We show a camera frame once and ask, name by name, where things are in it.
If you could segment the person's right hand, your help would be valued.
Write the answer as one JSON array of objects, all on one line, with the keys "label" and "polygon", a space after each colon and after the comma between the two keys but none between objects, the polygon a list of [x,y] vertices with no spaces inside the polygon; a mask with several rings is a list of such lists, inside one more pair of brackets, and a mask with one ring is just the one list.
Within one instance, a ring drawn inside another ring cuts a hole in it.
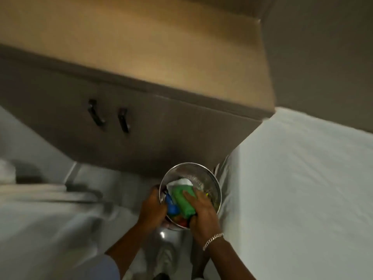
[{"label": "person's right hand", "polygon": [[201,220],[201,231],[192,232],[196,242],[203,248],[205,243],[212,236],[222,233],[217,212],[212,205],[210,198],[201,190],[193,189],[196,197],[184,192],[184,197],[195,208],[196,214]]}]

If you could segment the person's right forearm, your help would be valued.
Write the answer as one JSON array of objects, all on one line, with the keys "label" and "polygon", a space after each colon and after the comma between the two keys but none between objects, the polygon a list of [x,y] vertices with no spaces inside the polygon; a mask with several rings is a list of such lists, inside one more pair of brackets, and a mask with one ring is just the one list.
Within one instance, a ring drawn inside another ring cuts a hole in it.
[{"label": "person's right forearm", "polygon": [[221,280],[256,280],[241,261],[223,233],[212,236],[203,246],[211,258]]}]

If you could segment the brown wooden cabinet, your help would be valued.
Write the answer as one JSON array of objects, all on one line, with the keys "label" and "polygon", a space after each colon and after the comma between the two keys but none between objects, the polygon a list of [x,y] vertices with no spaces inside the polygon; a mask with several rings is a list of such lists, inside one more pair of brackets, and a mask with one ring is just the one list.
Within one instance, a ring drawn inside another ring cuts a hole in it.
[{"label": "brown wooden cabinet", "polygon": [[0,106],[77,162],[213,169],[275,105],[254,18],[189,0],[0,0]]}]

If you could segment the grey-blue sleeve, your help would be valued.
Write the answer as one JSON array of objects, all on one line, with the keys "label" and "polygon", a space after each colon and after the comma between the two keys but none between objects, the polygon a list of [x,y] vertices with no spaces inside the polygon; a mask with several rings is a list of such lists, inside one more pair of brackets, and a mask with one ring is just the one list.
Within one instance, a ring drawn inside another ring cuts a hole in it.
[{"label": "grey-blue sleeve", "polygon": [[108,255],[96,256],[82,268],[82,280],[121,280],[119,268]]}]

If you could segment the steel bowl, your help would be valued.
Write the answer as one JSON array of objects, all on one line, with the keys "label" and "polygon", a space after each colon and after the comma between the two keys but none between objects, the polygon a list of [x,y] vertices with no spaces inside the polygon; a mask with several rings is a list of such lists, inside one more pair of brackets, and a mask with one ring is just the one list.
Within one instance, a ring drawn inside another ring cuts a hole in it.
[{"label": "steel bowl", "polygon": [[221,187],[215,175],[206,167],[196,163],[181,163],[167,171],[160,184],[160,200],[165,202],[165,194],[170,192],[166,185],[178,179],[189,179],[193,187],[197,188],[210,198],[217,214],[222,204]]}]

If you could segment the bed with white sheet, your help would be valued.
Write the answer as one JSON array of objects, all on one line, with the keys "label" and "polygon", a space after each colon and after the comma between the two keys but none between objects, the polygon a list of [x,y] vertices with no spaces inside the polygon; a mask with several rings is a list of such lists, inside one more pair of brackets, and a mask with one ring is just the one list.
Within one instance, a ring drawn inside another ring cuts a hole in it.
[{"label": "bed with white sheet", "polygon": [[373,280],[373,134],[277,108],[223,170],[225,238],[257,280]]}]

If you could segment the person's left forearm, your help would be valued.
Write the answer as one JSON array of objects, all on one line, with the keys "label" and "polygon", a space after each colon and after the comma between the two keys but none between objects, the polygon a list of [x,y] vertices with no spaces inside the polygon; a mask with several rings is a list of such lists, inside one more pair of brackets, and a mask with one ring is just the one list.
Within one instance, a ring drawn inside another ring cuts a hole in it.
[{"label": "person's left forearm", "polygon": [[119,280],[125,276],[143,243],[155,229],[149,223],[137,222],[105,252],[116,264]]}]

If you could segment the white cloth piece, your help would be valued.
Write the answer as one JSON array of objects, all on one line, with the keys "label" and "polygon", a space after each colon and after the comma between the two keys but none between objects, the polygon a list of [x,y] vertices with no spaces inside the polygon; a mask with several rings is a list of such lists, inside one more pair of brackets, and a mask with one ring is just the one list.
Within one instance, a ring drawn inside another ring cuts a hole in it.
[{"label": "white cloth piece", "polygon": [[175,180],[175,181],[172,181],[172,182],[168,183],[166,185],[166,188],[169,192],[171,192],[172,188],[176,187],[176,186],[190,186],[190,187],[193,187],[193,183],[189,179],[181,178],[181,179],[178,179],[178,180]]}]

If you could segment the green sponge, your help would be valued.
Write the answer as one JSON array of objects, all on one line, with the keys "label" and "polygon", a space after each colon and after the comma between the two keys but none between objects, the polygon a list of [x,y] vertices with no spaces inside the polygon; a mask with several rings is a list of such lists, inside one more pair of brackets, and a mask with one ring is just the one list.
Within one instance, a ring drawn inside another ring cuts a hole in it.
[{"label": "green sponge", "polygon": [[176,185],[170,188],[170,195],[178,205],[180,213],[184,219],[188,220],[196,214],[195,208],[184,197],[184,192],[189,193],[192,197],[196,197],[192,185]]}]

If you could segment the white crumpled bed cover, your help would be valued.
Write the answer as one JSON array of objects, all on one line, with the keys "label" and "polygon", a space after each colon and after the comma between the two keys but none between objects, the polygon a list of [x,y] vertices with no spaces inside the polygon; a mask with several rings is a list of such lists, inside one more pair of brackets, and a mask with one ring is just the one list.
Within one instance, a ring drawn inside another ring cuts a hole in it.
[{"label": "white crumpled bed cover", "polygon": [[0,106],[0,173],[7,184],[65,184],[103,198],[95,213],[73,204],[0,203],[0,280],[55,280],[103,254],[136,222],[142,201],[158,179],[79,164]]}]

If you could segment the person's left hand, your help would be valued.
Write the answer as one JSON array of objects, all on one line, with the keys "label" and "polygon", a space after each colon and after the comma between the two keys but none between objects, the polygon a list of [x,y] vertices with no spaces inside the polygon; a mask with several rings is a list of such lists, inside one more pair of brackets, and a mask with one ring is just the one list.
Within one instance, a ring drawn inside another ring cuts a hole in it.
[{"label": "person's left hand", "polygon": [[145,233],[150,233],[162,226],[167,210],[152,209],[150,205],[150,194],[147,199],[142,202],[139,218],[137,224]]}]

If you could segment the blue plastic item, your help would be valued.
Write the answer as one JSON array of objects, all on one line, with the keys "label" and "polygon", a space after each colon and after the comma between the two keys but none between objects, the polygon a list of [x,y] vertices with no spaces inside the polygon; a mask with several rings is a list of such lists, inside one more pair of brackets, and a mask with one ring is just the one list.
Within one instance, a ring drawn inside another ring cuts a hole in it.
[{"label": "blue plastic item", "polygon": [[180,214],[179,206],[173,201],[169,193],[165,194],[165,202],[167,204],[167,215],[177,216]]}]

